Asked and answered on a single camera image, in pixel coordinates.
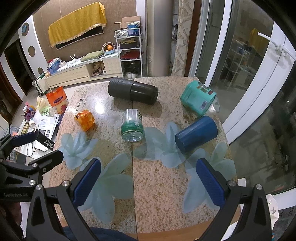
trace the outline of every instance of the green cushion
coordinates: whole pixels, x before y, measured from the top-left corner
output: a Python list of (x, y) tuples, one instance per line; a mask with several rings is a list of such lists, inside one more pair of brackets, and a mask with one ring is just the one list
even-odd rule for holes
[(96, 59), (96, 58), (100, 57), (102, 53), (103, 53), (103, 50), (88, 53), (87, 55), (82, 57), (80, 61), (83, 62), (83, 61), (87, 61), (87, 60), (90, 60), (90, 59)]

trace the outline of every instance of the person's leg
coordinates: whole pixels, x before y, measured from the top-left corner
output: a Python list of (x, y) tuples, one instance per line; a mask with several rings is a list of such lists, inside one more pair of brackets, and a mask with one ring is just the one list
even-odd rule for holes
[[(68, 239), (77, 241), (69, 227), (63, 227)], [(90, 228), (100, 241), (136, 241), (136, 239), (111, 229)]]

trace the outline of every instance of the yellow cloth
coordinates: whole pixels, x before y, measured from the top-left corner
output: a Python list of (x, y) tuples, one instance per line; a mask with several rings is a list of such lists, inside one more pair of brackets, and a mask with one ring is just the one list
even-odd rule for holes
[(266, 38), (258, 35), (258, 29), (252, 29), (249, 36), (249, 46), (253, 46), (261, 57), (264, 57), (268, 44), (269, 41)]
[(69, 13), (49, 26), (50, 45), (53, 48), (56, 44), (73, 40), (95, 27), (106, 27), (106, 24), (104, 5), (100, 2), (89, 4)]

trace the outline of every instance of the green label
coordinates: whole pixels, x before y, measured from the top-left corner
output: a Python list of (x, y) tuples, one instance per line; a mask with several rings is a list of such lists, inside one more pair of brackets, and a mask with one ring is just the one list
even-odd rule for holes
[(40, 110), (40, 114), (41, 115), (47, 115), (47, 114), (49, 114), (49, 106), (46, 106), (46, 107), (42, 108)]
[(121, 135), (134, 131), (144, 134), (143, 124), (138, 121), (130, 120), (124, 122), (121, 126)]

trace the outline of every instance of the curtain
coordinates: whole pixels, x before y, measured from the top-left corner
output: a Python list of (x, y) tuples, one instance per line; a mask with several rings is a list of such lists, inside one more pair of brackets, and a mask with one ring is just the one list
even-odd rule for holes
[(52, 23), (48, 28), (50, 45), (62, 44), (73, 40), (87, 31), (101, 26), (106, 27), (105, 7), (95, 2), (77, 9)]
[(178, 35), (171, 76), (184, 76), (194, 0), (179, 0)]

